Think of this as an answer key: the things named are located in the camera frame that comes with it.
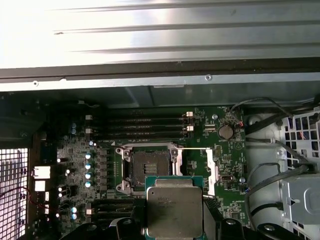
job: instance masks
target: ventilation grille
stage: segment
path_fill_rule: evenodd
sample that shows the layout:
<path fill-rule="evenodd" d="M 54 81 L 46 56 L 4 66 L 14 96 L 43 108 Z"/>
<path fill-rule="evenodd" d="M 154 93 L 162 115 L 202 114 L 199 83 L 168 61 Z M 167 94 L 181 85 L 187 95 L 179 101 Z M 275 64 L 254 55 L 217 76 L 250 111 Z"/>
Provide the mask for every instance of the ventilation grille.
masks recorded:
<path fill-rule="evenodd" d="M 311 240 L 310 237 L 308 237 L 305 233 L 303 233 L 305 226 L 299 222 L 292 221 L 293 228 L 292 231 L 294 234 L 298 235 L 300 238 L 303 238 L 304 240 Z"/>
<path fill-rule="evenodd" d="M 28 149 L 0 149 L 0 239 L 16 240 L 25 234 Z"/>
<path fill-rule="evenodd" d="M 320 122 L 317 121 L 318 112 L 288 118 L 285 126 L 285 144 L 306 158 L 320 161 Z M 287 168 L 294 169 L 299 161 L 287 152 Z"/>

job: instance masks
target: green circuit board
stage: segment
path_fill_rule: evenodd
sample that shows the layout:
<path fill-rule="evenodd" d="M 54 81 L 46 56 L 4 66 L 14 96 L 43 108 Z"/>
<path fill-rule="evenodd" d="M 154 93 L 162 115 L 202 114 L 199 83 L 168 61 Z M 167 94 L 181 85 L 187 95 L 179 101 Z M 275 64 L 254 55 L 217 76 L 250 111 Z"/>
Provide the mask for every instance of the green circuit board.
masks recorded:
<path fill-rule="evenodd" d="M 168 108 L 148 108 L 148 109 L 117 109 L 108 110 L 108 116 L 116 116 L 118 119 L 136 119 L 143 117 L 148 119 L 149 116 L 185 116 L 192 113 L 192 131 L 189 131 L 187 137 L 174 137 L 172 139 L 149 139 L 145 137 L 133 137 L 133 139 L 99 139 L 92 140 L 95 145 L 89 144 L 87 128 L 90 126 L 89 118 L 83 120 L 83 127 L 77 129 L 77 133 L 65 137 L 60 144 L 63 145 L 63 150 L 58 152 L 58 157 L 69 158 L 69 163 L 76 168 L 76 174 L 71 175 L 66 184 L 76 184 L 79 186 L 76 196 L 69 200 L 74 205 L 92 203 L 95 200 L 125 200 L 132 198 L 144 198 L 144 195 L 130 195 L 117 190 L 117 186 L 123 181 L 123 158 L 116 152 L 118 147 L 130 143 L 165 143 L 182 146 L 183 148 L 193 148 L 183 151 L 181 172 L 186 176 L 203 176 L 203 194 L 208 195 L 209 183 L 208 177 L 211 171 L 208 168 L 206 149 L 212 149 L 213 160 L 217 169 L 218 181 L 215 183 L 214 197 L 220 204 L 220 211 L 225 218 L 235 218 L 240 220 L 243 225 L 248 225 L 249 221 L 245 214 L 244 194 L 245 183 L 241 179 L 247 178 L 247 163 L 245 157 L 245 132 L 239 126 L 238 122 L 229 114 L 229 108 L 225 106 L 204 106 L 204 107 L 168 107 Z M 237 111 L 238 119 L 242 120 L 241 110 Z M 155 152 L 165 151 L 166 148 L 158 146 L 144 146 L 135 148 L 136 152 Z M 84 155 L 90 153 L 92 158 L 85 160 Z M 84 168 L 85 163 L 91 163 L 94 183 L 93 187 L 86 188 L 84 177 L 88 172 Z M 139 191 L 144 191 L 144 186 L 135 188 Z M 74 227 L 71 226 L 70 216 L 66 216 L 62 228 L 64 233 L 68 233 Z M 79 218 L 73 224 L 80 225 L 88 222 L 87 217 Z"/>

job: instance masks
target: capacitor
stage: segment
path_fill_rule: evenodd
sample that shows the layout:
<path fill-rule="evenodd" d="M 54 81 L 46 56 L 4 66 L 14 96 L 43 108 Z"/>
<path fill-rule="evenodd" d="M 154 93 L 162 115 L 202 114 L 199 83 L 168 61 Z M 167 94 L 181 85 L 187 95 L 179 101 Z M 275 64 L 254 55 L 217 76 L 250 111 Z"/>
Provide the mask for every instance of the capacitor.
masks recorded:
<path fill-rule="evenodd" d="M 87 173 L 84 175 L 84 177 L 85 177 L 86 179 L 90 179 L 90 178 L 92 177 L 92 173 L 91 173 L 91 172 L 87 172 Z"/>
<path fill-rule="evenodd" d="M 89 170 L 91 168 L 91 164 L 87 163 L 84 167 L 85 167 L 85 169 Z"/>
<path fill-rule="evenodd" d="M 84 184 L 84 186 L 85 186 L 86 188 L 90 188 L 90 187 L 91 187 L 91 181 L 86 181 L 85 184 Z"/>
<path fill-rule="evenodd" d="M 60 187 L 58 187 L 58 191 L 59 191 L 59 192 L 63 192 L 63 191 L 65 191 L 65 190 L 67 190 L 67 186 L 60 186 Z"/>
<path fill-rule="evenodd" d="M 244 184 L 246 182 L 246 179 L 242 176 L 239 178 L 239 182 Z"/>
<path fill-rule="evenodd" d="M 87 154 L 85 155 L 85 159 L 89 160 L 90 158 L 91 158 L 91 154 L 90 154 L 90 153 L 87 153 Z"/>
<path fill-rule="evenodd" d="M 66 191 L 62 191 L 58 194 L 58 197 L 59 198 L 62 198 L 63 196 L 67 195 L 67 192 Z"/>
<path fill-rule="evenodd" d="M 78 209 L 74 206 L 73 208 L 71 208 L 71 212 L 73 213 L 73 214 L 75 214 L 76 212 L 78 211 Z"/>
<path fill-rule="evenodd" d="M 56 159 L 56 162 L 59 164 L 59 163 L 65 163 L 68 161 L 68 158 L 66 157 L 61 157 L 61 158 L 57 158 Z"/>

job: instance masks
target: screw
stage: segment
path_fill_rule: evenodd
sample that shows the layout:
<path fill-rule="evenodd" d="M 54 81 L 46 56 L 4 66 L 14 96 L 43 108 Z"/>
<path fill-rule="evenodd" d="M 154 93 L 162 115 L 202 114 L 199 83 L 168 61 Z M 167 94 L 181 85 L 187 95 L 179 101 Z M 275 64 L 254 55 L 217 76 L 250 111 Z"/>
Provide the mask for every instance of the screw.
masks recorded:
<path fill-rule="evenodd" d="M 176 149 L 172 149 L 172 150 L 171 150 L 171 154 L 172 154 L 173 156 L 176 156 L 176 155 L 178 155 L 178 151 L 177 151 Z"/>
<path fill-rule="evenodd" d="M 207 80 L 207 81 L 211 81 L 212 80 L 212 76 L 210 74 L 205 75 L 204 79 Z"/>
<path fill-rule="evenodd" d="M 239 178 L 239 182 L 244 184 L 246 182 L 246 179 L 242 176 Z"/>
<path fill-rule="evenodd" d="M 225 221 L 227 224 L 229 224 L 229 225 L 235 225 L 236 224 L 236 222 L 234 221 L 234 220 L 232 220 L 232 219 L 228 219 L 227 221 Z"/>
<path fill-rule="evenodd" d="M 268 230 L 268 231 L 274 231 L 275 230 L 275 228 L 273 226 L 271 226 L 271 225 L 265 225 L 264 228 L 266 230 Z"/>
<path fill-rule="evenodd" d="M 131 223 L 132 223 L 132 221 L 131 221 L 130 219 L 125 220 L 125 221 L 123 222 L 123 224 L 125 224 L 125 225 L 131 224 Z"/>

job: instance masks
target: silver metal panel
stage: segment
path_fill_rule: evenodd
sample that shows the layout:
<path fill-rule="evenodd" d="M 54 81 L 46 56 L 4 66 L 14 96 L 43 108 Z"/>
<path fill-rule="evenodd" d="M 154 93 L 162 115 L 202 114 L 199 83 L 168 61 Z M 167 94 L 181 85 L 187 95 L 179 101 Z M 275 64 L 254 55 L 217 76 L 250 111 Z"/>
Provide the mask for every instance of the silver metal panel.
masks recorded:
<path fill-rule="evenodd" d="M 320 56 L 313 0 L 0 3 L 0 69 Z"/>
<path fill-rule="evenodd" d="M 320 174 L 301 175 L 283 181 L 282 200 L 286 216 L 292 221 L 320 224 Z"/>

